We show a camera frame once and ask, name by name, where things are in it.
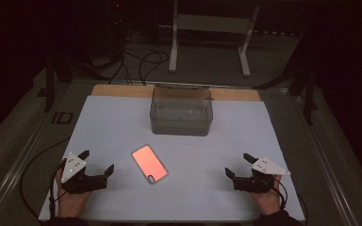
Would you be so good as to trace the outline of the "aluminium floor rail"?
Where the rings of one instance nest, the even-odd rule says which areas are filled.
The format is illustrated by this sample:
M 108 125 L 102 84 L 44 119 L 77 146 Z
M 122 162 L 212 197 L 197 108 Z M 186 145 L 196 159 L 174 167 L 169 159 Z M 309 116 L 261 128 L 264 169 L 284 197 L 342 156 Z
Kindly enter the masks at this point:
M 308 133 L 310 143 L 314 149 L 314 155 L 316 156 L 317 162 L 321 169 L 321 174 L 328 186 L 330 194 L 333 198 L 335 206 L 338 210 L 338 213 L 341 217 L 341 220 L 344 226 L 358 226 L 357 220 L 354 216 L 354 213 L 351 209 L 351 206 L 348 204 L 342 186 L 337 180 L 337 177 L 332 170 L 332 167 L 326 157 L 323 147 L 321 146 L 320 140 L 315 133 L 313 126 L 309 125 L 306 121 L 304 113 L 304 104 L 300 97 L 292 97 L 292 104 L 295 111 L 299 114 L 299 122 L 303 125 L 305 131 Z
M 37 96 L 40 88 L 32 89 L 0 125 L 0 212 L 69 86 L 56 85 L 54 103 L 47 112 L 45 99 Z

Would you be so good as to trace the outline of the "person's left hand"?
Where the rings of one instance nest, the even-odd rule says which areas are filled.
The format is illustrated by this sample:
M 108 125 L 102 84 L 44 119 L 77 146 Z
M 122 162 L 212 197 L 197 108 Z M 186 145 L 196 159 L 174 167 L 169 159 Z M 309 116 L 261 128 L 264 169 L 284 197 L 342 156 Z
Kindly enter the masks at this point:
M 56 173 L 58 186 L 58 215 L 61 218 L 80 218 L 92 192 L 82 194 L 67 193 L 61 187 L 62 169 Z

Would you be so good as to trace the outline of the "white table sheet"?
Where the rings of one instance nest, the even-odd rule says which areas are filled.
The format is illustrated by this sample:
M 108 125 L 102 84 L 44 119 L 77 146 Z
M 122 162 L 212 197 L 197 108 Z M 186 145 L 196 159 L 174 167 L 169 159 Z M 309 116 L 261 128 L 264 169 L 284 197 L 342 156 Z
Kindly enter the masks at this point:
M 205 137 L 155 135 L 148 98 L 90 96 L 81 110 L 67 153 L 90 151 L 87 173 L 114 165 L 107 188 L 94 192 L 84 210 L 88 220 L 243 222 L 257 217 L 252 198 L 236 191 L 225 175 L 250 176 L 248 153 L 286 161 L 262 102 L 215 101 Z M 168 171 L 151 185 L 132 153 L 149 145 Z

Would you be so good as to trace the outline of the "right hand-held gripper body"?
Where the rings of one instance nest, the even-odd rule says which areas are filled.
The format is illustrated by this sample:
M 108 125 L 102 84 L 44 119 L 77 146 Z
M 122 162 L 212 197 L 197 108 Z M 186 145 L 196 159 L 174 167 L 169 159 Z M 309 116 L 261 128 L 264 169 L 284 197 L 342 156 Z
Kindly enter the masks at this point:
M 252 176 L 249 178 L 235 175 L 233 186 L 235 190 L 253 193 L 267 193 L 274 186 L 275 175 L 290 175 L 288 169 L 282 168 L 267 157 L 255 158 L 252 164 Z

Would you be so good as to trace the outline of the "clear plastic container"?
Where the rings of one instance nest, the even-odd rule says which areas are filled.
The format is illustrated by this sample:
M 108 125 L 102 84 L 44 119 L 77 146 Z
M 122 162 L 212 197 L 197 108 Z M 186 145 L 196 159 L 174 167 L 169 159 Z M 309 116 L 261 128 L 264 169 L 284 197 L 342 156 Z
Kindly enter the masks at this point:
M 205 137 L 213 121 L 209 89 L 155 87 L 150 120 L 157 135 Z

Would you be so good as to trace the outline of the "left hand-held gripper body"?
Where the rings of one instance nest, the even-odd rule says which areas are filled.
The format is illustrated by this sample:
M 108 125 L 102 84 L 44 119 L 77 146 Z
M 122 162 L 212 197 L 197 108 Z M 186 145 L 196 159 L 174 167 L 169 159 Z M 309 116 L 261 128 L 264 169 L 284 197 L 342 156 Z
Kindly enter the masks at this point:
M 107 187 L 105 175 L 89 176 L 85 173 L 87 162 L 73 153 L 65 160 L 61 187 L 71 194 L 82 194 Z

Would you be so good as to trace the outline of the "white metal stand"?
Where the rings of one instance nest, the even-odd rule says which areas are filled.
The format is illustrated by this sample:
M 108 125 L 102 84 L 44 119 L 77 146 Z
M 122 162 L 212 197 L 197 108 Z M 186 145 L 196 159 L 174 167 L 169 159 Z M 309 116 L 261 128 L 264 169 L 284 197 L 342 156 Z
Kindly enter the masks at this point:
M 177 70 L 178 57 L 178 31 L 193 30 L 207 32 L 223 32 L 244 34 L 245 41 L 238 48 L 240 67 L 244 77 L 250 77 L 251 71 L 246 56 L 250 39 L 254 33 L 255 21 L 260 10 L 259 4 L 254 4 L 253 12 L 248 19 L 206 16 L 193 14 L 179 14 L 178 0 L 173 0 L 173 25 L 172 25 L 172 48 L 170 52 L 169 71 L 175 73 Z

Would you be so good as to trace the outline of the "black metal stand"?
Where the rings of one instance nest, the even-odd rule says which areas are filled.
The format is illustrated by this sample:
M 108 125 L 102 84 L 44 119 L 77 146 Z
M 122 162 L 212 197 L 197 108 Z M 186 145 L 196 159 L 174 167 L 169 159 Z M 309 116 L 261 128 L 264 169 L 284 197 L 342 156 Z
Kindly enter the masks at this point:
M 288 95 L 298 97 L 302 91 L 304 94 L 304 118 L 309 125 L 312 125 L 312 107 L 314 104 L 314 85 L 316 78 L 316 66 L 314 57 L 311 56 L 311 40 L 307 32 L 300 37 L 295 49 L 290 56 L 288 63 L 282 73 L 272 80 L 257 86 L 253 89 L 269 89 L 288 79 L 292 79 L 288 87 Z
M 48 112 L 55 101 L 55 76 L 61 83 L 70 83 L 73 77 L 70 74 L 65 60 L 54 54 L 46 58 L 45 64 L 45 111 Z

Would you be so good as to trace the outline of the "person's right hand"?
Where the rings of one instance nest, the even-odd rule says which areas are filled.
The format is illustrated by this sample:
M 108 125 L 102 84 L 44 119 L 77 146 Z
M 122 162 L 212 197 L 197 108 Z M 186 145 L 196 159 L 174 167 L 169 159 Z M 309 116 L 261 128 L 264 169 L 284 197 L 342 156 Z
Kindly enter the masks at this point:
M 280 196 L 278 194 L 281 178 L 281 175 L 274 176 L 274 186 L 267 193 L 250 192 L 262 216 L 271 215 L 281 210 Z

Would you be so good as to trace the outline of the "black square floor bracket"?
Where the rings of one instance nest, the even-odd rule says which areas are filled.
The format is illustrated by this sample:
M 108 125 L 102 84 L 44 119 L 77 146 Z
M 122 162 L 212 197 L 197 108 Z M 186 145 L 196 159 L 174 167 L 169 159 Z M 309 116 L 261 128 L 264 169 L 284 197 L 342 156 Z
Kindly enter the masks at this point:
M 53 119 L 51 120 L 52 124 L 69 124 L 73 119 L 73 114 L 71 112 L 56 112 Z

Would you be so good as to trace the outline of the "smartphone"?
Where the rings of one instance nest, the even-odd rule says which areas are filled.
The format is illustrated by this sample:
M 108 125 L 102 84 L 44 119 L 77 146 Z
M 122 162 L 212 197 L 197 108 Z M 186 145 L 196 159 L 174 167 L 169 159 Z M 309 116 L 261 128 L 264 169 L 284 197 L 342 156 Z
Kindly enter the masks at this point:
M 132 153 L 143 176 L 153 185 L 168 175 L 168 171 L 149 145 L 144 145 Z

